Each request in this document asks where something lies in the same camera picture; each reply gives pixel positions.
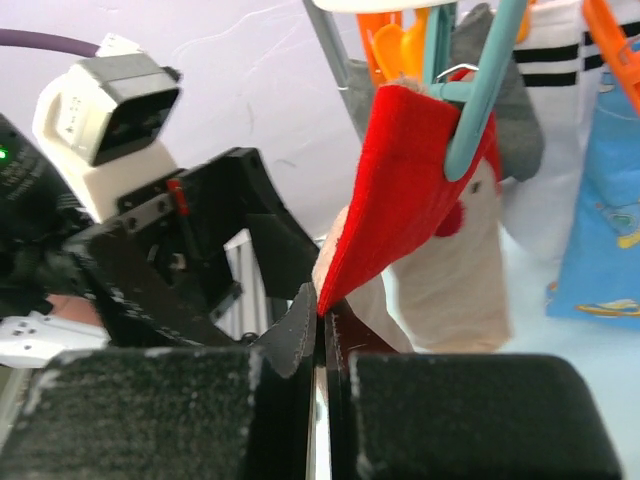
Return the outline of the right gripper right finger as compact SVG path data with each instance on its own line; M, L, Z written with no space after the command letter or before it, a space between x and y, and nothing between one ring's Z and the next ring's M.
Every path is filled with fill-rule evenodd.
M336 479L618 479L591 392L536 354L400 354L346 305L325 316Z

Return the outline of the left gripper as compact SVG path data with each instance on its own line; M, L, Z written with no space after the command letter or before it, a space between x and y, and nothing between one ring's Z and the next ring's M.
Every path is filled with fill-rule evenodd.
M212 320L241 294L225 246L248 231L270 298L309 281L314 241L278 195L256 148L232 148L120 198L133 207L71 237L86 296L119 347L224 346Z

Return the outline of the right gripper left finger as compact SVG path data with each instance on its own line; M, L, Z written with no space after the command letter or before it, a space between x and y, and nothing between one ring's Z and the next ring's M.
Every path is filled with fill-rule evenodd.
M1 451L5 479L306 479L316 294L249 346L109 348L52 360Z

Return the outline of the red reindeer sock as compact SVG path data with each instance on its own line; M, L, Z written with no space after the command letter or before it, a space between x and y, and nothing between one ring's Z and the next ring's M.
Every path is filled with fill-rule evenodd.
M414 79L378 89L352 199L313 269L320 314L346 300L400 352L488 353L511 335L496 125L486 125L466 174L449 181L459 117Z

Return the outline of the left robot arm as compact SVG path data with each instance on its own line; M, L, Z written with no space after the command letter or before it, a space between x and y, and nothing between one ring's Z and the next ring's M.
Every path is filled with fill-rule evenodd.
M318 247L275 191L260 153L233 148L154 175L92 219L53 165L1 123L1 313L46 312L49 294L87 298L123 347L225 346L215 320L240 296L225 246L250 234L266 294L290 300Z

